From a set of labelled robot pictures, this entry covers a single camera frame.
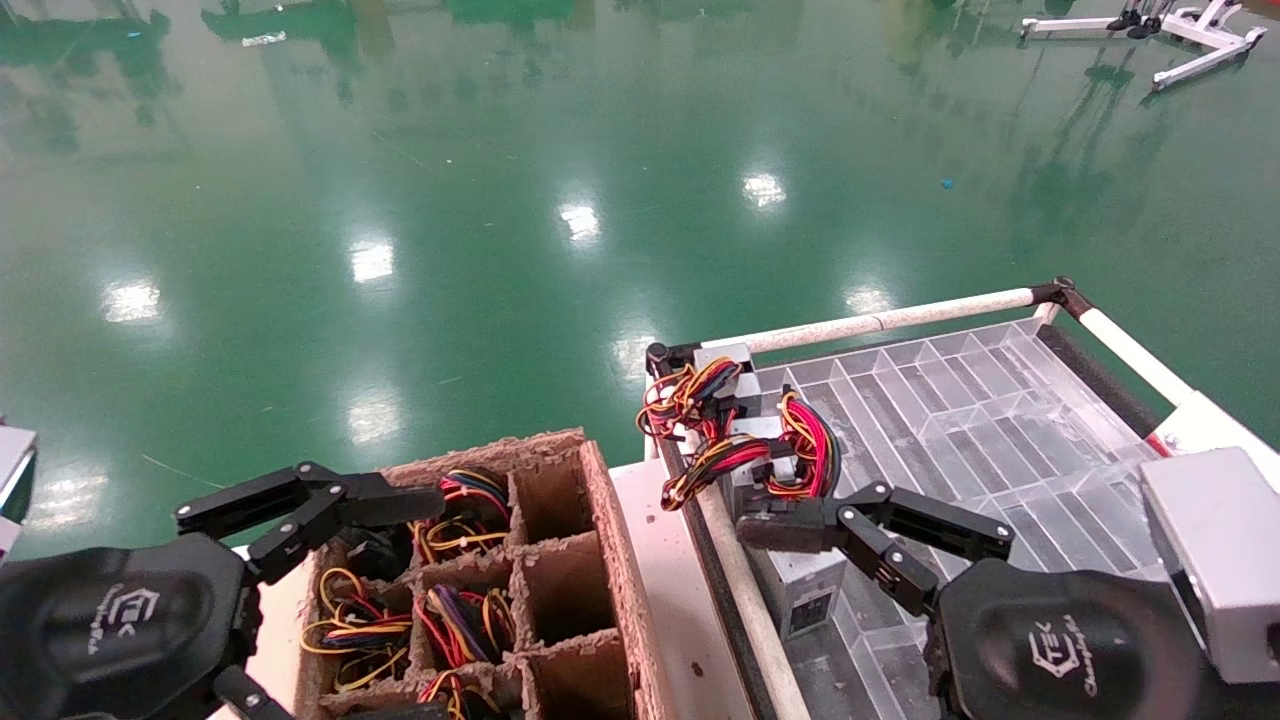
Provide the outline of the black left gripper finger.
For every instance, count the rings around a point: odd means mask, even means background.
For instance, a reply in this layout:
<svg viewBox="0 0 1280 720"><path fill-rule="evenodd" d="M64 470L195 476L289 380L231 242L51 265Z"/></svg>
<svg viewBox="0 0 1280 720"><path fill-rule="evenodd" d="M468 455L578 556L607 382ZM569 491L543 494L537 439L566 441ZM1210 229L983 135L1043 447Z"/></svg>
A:
<svg viewBox="0 0 1280 720"><path fill-rule="evenodd" d="M274 521L247 548L253 577L274 584L346 528L436 518L444 507L434 486L398 487L379 471L340 474L301 462L191 500L175 510L175 524L183 536L220 541Z"/></svg>

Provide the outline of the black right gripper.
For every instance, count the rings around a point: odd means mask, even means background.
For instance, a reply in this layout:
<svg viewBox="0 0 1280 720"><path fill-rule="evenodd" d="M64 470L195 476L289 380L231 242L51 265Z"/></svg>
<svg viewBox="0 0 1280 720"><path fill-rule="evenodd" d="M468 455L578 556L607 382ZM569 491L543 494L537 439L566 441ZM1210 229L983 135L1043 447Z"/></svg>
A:
<svg viewBox="0 0 1280 720"><path fill-rule="evenodd" d="M925 665L946 719L1188 719L1210 671L1169 585L1021 570L1001 562L1010 525L914 491L760 496L744 501L737 538L838 551L902 610L933 616ZM909 541L978 564L942 589Z"/></svg>

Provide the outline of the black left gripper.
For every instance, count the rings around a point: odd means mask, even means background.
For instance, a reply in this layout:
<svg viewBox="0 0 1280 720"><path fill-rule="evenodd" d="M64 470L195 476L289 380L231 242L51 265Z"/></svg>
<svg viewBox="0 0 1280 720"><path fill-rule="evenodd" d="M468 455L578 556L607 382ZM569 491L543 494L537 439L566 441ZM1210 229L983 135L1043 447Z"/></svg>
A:
<svg viewBox="0 0 1280 720"><path fill-rule="evenodd" d="M294 719L246 671L262 620L244 560L206 536L6 562L5 719ZM439 703L343 719L451 719Z"/></svg>

